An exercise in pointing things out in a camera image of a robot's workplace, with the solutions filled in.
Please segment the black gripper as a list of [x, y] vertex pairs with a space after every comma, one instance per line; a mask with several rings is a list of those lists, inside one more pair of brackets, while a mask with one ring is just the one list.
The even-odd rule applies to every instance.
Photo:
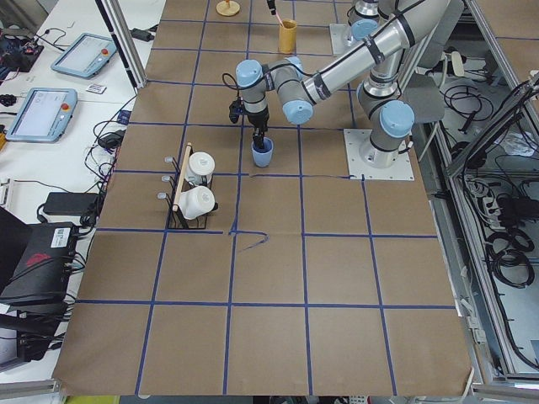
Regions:
[[[276, 14], [275, 0], [267, 0], [267, 6], [271, 14]], [[256, 152], [264, 152], [264, 133], [268, 130], [270, 113], [268, 108], [259, 112], [246, 111], [249, 123], [255, 128], [253, 133], [253, 149]]]

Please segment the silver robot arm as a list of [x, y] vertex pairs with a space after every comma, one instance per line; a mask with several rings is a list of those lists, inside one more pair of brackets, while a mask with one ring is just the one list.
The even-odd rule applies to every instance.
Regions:
[[[270, 13], [279, 23], [279, 52], [291, 54], [296, 49], [297, 22], [283, 19], [276, 8], [275, 1], [267, 1]], [[347, 12], [346, 24], [330, 24], [329, 36], [332, 53], [335, 56], [345, 53], [370, 35], [379, 24], [378, 1], [353, 1]]]
[[414, 124], [414, 111], [398, 99], [398, 73], [405, 51], [434, 32], [448, 8], [447, 1], [357, 1], [350, 11], [351, 47], [328, 65], [306, 73], [297, 57], [270, 64], [241, 61], [235, 71], [237, 99], [229, 109], [235, 121], [245, 115], [253, 126], [255, 164], [265, 167], [273, 143], [266, 138], [270, 112], [266, 94], [274, 91], [287, 121], [303, 125], [314, 107], [356, 79], [358, 102], [371, 122], [365, 161], [380, 166], [398, 154]]

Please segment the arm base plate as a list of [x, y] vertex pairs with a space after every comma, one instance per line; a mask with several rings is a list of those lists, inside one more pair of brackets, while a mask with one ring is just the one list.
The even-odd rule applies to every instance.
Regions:
[[362, 19], [347, 24], [330, 24], [329, 32], [334, 56], [342, 55], [358, 45], [363, 38], [373, 33], [379, 26], [373, 19]]
[[414, 181], [405, 140], [396, 151], [379, 151], [371, 144], [371, 130], [344, 129], [349, 176], [352, 179]]

